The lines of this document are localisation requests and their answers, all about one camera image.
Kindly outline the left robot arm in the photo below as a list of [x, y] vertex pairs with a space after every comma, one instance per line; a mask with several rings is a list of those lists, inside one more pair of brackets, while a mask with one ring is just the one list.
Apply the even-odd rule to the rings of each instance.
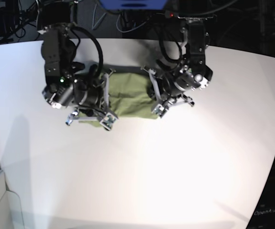
[[209, 34], [205, 29], [205, 20], [213, 16], [208, 0], [178, 0], [173, 3], [171, 16], [181, 19], [183, 42], [178, 43], [178, 59], [172, 59], [166, 53], [163, 38], [159, 46], [164, 59], [175, 66], [167, 66], [160, 60], [158, 72], [153, 68], [142, 67], [148, 73], [152, 85], [148, 95], [155, 103], [151, 112], [162, 118], [169, 108], [180, 104], [194, 106], [191, 97], [185, 95], [189, 90], [206, 88], [213, 76], [213, 71], [206, 65], [205, 50], [209, 45]]

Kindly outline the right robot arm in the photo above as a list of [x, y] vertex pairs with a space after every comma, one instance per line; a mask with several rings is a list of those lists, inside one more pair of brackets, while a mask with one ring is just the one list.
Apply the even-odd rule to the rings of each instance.
[[[75, 0], [37, 1], [37, 29], [43, 35], [41, 55], [45, 61], [46, 86], [42, 91], [45, 101], [54, 109], [73, 108], [66, 125], [73, 121], [97, 122], [110, 131], [118, 119], [109, 101], [109, 78], [114, 69], [103, 71], [103, 52], [99, 42], [86, 29], [77, 26], [78, 2]], [[85, 64], [76, 62], [81, 39], [70, 40], [70, 34], [86, 35], [95, 45], [98, 63], [86, 74]]]

